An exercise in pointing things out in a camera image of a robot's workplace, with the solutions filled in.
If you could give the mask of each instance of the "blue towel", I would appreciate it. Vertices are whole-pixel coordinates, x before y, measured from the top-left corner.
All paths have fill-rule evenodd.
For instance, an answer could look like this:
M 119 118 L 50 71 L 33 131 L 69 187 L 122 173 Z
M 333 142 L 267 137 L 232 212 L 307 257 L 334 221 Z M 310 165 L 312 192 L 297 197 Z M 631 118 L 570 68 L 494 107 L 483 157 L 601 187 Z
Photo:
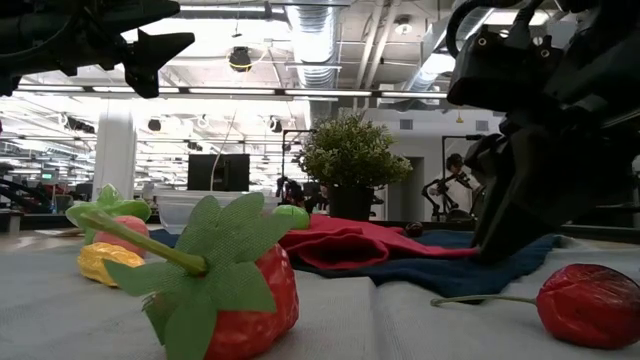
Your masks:
M 430 231 L 414 239 L 424 245 L 465 248 L 471 244 L 471 233 Z M 151 238 L 173 247 L 177 236 L 164 230 L 151 232 Z M 353 270 L 321 270 L 292 259 L 293 268 L 326 278 L 367 276 L 376 285 L 391 281 L 408 281 L 444 297 L 498 294 L 509 283 L 531 274 L 544 262 L 559 237 L 544 236 L 510 258 L 494 265 L 482 265 L 472 259 L 398 259 Z

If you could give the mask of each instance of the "black pot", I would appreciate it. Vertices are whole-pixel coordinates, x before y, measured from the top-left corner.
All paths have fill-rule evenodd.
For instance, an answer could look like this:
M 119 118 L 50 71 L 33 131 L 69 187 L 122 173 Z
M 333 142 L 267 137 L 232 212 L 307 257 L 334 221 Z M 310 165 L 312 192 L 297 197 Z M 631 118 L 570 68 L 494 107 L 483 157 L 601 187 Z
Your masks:
M 373 189 L 364 187 L 330 187 L 329 215 L 349 220 L 368 221 Z

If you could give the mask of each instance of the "white bin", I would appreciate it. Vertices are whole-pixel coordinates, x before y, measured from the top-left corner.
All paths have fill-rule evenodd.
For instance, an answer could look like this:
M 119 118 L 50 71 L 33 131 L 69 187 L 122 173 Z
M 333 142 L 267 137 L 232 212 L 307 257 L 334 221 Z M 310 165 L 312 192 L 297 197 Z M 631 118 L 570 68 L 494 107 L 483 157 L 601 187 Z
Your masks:
M 248 194 L 246 192 L 220 192 L 220 191 L 179 191 L 179 190 L 158 190 L 154 192 L 160 213 L 160 222 L 170 234 L 182 234 L 182 231 L 189 222 L 191 211 L 198 201 L 207 195 L 213 195 L 218 200 L 220 207 L 225 207 L 240 196 Z M 264 198 L 265 214 L 271 214 L 278 206 L 279 198 Z

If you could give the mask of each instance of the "red cloth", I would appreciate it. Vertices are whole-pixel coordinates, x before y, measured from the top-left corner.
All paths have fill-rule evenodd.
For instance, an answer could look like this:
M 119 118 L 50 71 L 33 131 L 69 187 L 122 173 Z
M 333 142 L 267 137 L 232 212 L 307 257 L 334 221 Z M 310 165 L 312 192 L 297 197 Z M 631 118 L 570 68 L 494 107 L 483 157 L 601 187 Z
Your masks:
M 368 222 L 312 215 L 309 229 L 289 231 L 280 245 L 289 256 L 299 257 L 319 269 L 332 270 L 355 269 L 399 258 L 461 258 L 477 252 L 472 248 L 421 245 L 401 235 L 402 231 Z

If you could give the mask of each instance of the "green stem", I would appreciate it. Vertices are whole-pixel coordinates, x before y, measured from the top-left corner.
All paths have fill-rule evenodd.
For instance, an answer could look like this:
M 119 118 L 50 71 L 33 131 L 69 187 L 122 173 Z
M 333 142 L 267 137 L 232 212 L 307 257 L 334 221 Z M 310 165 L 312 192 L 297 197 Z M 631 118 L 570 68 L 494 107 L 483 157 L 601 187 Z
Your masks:
M 431 300 L 431 306 L 440 306 L 442 304 L 450 302 L 464 302 L 464 301 L 477 301 L 477 300 L 507 300 L 523 302 L 527 304 L 536 305 L 535 299 L 521 298 L 516 296 L 504 296 L 504 295 L 473 295 L 473 296 L 460 296 L 455 298 L 433 299 Z
M 207 272 L 207 263 L 202 256 L 185 254 L 182 251 L 172 249 L 162 243 L 149 239 L 148 237 L 115 222 L 104 211 L 88 211 L 79 217 L 78 222 L 82 223 L 84 227 L 115 235 L 122 240 L 149 251 L 150 253 L 161 256 L 167 261 L 181 266 L 192 275 L 198 276 Z

